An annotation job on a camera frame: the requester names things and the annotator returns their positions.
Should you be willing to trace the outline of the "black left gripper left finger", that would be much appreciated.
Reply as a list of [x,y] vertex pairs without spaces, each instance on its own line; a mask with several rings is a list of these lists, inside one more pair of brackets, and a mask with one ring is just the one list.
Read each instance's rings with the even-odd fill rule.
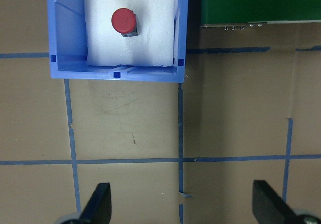
[[105,223],[111,220],[111,188],[110,183],[99,183],[80,217],[80,223]]

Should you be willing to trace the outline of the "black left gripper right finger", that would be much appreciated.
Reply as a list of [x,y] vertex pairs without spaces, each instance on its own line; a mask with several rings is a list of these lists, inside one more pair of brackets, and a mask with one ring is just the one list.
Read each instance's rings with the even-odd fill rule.
[[264,180],[254,180],[252,212],[258,223],[301,223],[301,218]]

